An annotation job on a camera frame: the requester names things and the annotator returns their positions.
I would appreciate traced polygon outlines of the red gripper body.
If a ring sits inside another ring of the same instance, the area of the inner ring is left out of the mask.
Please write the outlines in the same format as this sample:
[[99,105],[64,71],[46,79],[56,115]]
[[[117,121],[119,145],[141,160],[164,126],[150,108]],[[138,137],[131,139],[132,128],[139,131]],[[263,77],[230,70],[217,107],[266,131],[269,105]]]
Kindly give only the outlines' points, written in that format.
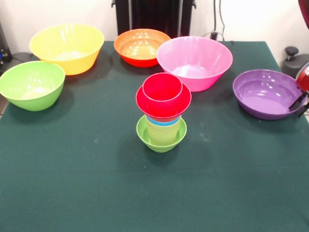
[[302,91],[309,90],[309,63],[308,62],[297,73],[296,84]]

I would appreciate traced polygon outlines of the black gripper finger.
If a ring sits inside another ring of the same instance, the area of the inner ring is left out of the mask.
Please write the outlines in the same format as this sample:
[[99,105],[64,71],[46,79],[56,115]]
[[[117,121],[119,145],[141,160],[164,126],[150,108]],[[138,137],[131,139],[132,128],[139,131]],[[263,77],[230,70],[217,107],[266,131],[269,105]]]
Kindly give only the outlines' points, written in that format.
[[295,102],[290,105],[289,111],[298,110],[302,106],[303,100],[306,98],[306,93],[303,92],[296,100]]
[[297,111],[297,117],[301,117],[309,109],[309,103],[302,105]]

